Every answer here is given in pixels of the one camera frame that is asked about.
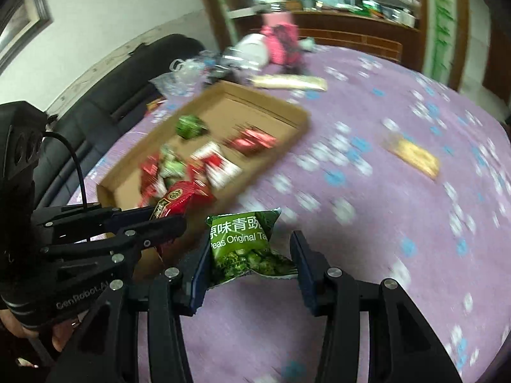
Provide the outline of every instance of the table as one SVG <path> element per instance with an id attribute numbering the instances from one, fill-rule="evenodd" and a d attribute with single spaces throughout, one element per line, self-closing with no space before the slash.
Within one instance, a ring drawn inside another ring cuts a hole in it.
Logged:
<path id="1" fill-rule="evenodd" d="M 468 99 L 391 62 L 329 46 L 306 60 L 328 91 L 271 93 L 310 111 L 311 129 L 233 211 L 280 207 L 271 241 L 277 250 L 287 253 L 290 232 L 301 229 L 311 247 L 356 279 L 397 279 L 463 380 L 476 381 L 510 327 L 511 148 L 504 130 Z M 186 101 L 170 99 L 119 139 L 87 175 L 88 200 L 96 200 L 95 184 L 123 154 Z M 436 181 L 385 150 L 392 131 L 439 157 Z M 76 192 L 71 202 L 79 200 Z M 310 382 L 324 319 L 308 313 L 295 280 L 248 276 L 208 291 L 182 327 L 197 382 L 260 382 L 290 364 Z M 361 332 L 359 381 L 367 381 L 364 317 Z M 143 320 L 139 342 L 147 346 Z M 139 361 L 141 381 L 149 381 L 147 353 Z"/>

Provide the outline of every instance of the wooden furniture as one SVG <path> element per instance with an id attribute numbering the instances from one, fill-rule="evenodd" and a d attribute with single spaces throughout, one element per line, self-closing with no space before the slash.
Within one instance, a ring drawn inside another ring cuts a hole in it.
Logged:
<path id="1" fill-rule="evenodd" d="M 318 44 L 344 46 L 421 71 L 421 33 L 387 20 L 337 11 L 293 11 L 300 37 L 313 37 Z M 258 33 L 262 16 L 234 19 L 240 36 Z"/>

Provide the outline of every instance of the black leather couch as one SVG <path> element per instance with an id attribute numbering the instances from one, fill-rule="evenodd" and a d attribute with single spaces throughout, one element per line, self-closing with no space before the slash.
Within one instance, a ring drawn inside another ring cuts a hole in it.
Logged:
<path id="1" fill-rule="evenodd" d="M 194 57 L 203 49 L 200 42 L 182 34 L 140 45 L 56 122 L 54 131 L 71 143 L 84 176 L 144 117 L 146 104 L 160 96 L 148 80 L 168 72 L 174 59 Z M 63 206 L 77 189 L 75 165 L 59 141 L 44 139 L 34 181 L 36 207 Z"/>

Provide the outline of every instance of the cardboard tray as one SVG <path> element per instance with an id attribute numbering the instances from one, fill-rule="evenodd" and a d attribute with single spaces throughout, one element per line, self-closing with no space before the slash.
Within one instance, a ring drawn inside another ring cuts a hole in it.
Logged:
<path id="1" fill-rule="evenodd" d="M 199 116 L 209 132 L 191 140 L 183 140 L 176 135 L 179 117 L 188 114 Z M 244 157 L 221 145 L 224 139 L 236 135 L 236 125 L 257 126 L 275 136 L 278 144 L 253 157 Z M 212 140 L 220 144 L 223 156 L 243 171 L 221 190 L 213 190 L 217 198 L 213 204 L 188 217 L 185 235 L 164 253 L 164 263 L 169 265 L 193 247 L 206 227 L 205 218 L 225 213 L 232 207 L 236 196 L 282 157 L 306 133 L 308 126 L 309 114 L 304 109 L 261 91 L 221 81 L 193 98 L 133 147 L 98 184 L 98 200 L 103 207 L 120 207 L 123 210 L 135 208 L 141 199 L 139 166 L 147 156 L 157 152 L 167 142 L 184 158 Z M 149 257 L 154 258 L 154 255 L 143 255 L 142 259 Z"/>

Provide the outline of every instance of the metal screw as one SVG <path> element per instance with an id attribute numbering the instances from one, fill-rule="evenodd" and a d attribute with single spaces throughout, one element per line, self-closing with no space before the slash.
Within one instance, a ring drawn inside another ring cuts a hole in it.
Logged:
<path id="1" fill-rule="evenodd" d="M 173 279 L 179 275 L 179 269 L 177 267 L 170 267 L 165 270 L 165 276 L 169 279 Z"/>
<path id="2" fill-rule="evenodd" d="M 112 256 L 113 263 L 120 263 L 122 261 L 124 261 L 124 255 L 122 253 L 116 253 Z"/>
<path id="3" fill-rule="evenodd" d="M 385 279 L 383 281 L 385 288 L 396 289 L 398 287 L 398 283 L 394 279 Z"/>
<path id="4" fill-rule="evenodd" d="M 338 267 L 329 267 L 326 273 L 332 278 L 339 278 L 342 275 L 342 271 Z"/>
<path id="5" fill-rule="evenodd" d="M 110 283 L 110 289 L 114 290 L 114 291 L 117 291 L 117 290 L 121 289 L 123 286 L 124 286 L 124 282 L 121 281 L 120 279 L 114 279 Z"/>

